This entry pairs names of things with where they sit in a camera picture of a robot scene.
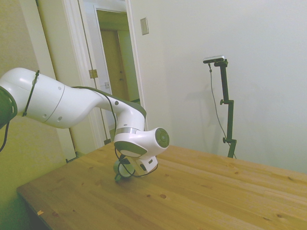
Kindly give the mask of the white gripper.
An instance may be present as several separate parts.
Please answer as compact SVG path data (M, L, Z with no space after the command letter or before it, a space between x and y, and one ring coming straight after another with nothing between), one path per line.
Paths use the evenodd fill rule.
M150 173L158 165L155 156L147 159L131 158L130 163L134 167L136 173Z

